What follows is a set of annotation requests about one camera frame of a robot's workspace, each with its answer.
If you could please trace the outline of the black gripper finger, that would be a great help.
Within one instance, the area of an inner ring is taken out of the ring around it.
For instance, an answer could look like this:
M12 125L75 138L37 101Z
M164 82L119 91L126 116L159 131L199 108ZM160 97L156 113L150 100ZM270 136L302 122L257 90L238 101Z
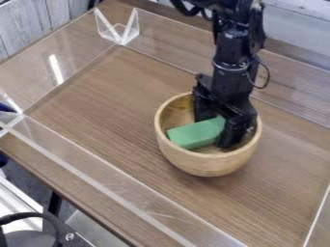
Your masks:
M211 103L212 103L211 100L202 98L199 96L195 97L194 114L195 114L196 123L212 119L217 116L212 110Z
M257 124L257 116L229 116L225 118L225 127L217 139L217 147L230 149L235 146L246 134L249 134Z

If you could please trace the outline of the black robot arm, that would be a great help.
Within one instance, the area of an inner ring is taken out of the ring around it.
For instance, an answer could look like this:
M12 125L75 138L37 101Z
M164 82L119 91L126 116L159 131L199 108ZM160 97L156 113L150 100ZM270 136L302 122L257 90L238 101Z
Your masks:
M259 87L258 69L267 66L258 56L267 39L263 27L266 4L262 0L168 1L183 15L200 15L212 23L212 73L196 75L194 114L198 122L218 116L225 118L215 145L229 149L257 126L258 112L250 95Z

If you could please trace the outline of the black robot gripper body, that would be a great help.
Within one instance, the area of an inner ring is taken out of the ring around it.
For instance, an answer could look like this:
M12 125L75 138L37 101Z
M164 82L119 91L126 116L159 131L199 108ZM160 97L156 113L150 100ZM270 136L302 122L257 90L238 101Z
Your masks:
M214 113L223 118L235 115L258 116L250 102L258 62L243 61L238 64L227 64L212 61L212 68L211 75L203 73L196 75L198 84L194 87L194 99L199 96L211 100Z

